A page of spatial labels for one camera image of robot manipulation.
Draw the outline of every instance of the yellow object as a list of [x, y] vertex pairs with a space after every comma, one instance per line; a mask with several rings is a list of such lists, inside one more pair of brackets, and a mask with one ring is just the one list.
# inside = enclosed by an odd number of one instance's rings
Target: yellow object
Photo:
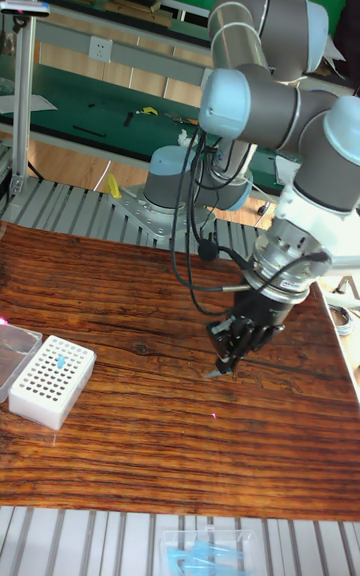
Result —
[[156, 114], [156, 116], [159, 115], [159, 113], [153, 107], [143, 107], [141, 110], [141, 113], [142, 114]]
[[105, 181], [105, 194], [111, 194], [113, 198], [121, 198], [121, 192], [114, 174], [108, 174]]

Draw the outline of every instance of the blue pipette tip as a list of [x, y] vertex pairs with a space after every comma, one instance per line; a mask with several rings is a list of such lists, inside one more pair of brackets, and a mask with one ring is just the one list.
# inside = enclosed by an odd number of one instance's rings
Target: blue pipette tip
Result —
[[59, 354], [57, 366], [59, 369], [62, 369], [64, 367], [64, 365], [65, 365], [65, 356], [63, 356], [62, 354]]

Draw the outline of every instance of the green workbench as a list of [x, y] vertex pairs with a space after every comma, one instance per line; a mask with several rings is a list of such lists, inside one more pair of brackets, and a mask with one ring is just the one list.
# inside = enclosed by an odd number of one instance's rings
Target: green workbench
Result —
[[[14, 58], [1, 57], [0, 76], [14, 80], [14, 75]], [[193, 132], [192, 125], [175, 123], [166, 113], [191, 119], [197, 119], [199, 113], [189, 105], [38, 64], [34, 65], [32, 91], [57, 107], [56, 111], [32, 112], [32, 132], [93, 147], [99, 155], [111, 152], [144, 162], [150, 161], [158, 147], [176, 145], [182, 129], [189, 136]], [[147, 106], [156, 109], [158, 116], [135, 113]], [[129, 112], [134, 115], [124, 127]], [[10, 128], [12, 119], [12, 114], [0, 115], [0, 123]], [[282, 188], [275, 180], [275, 152], [258, 149], [251, 170], [256, 185], [279, 194]]]

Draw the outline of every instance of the electrical outlet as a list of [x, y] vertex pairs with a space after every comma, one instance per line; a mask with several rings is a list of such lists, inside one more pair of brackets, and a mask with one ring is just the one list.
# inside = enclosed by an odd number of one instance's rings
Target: electrical outlet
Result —
[[112, 40], [91, 36], [89, 47], [89, 58], [101, 60], [102, 63], [111, 61]]

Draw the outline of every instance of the wood grain surface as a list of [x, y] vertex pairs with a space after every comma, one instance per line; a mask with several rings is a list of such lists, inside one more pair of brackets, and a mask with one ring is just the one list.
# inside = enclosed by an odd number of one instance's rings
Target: wood grain surface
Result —
[[[194, 279], [238, 272], [194, 258]], [[206, 317], [169, 253], [8, 225], [0, 313], [98, 357], [57, 433], [1, 405], [1, 505], [359, 520], [359, 407], [318, 287], [236, 378], [205, 380]]]

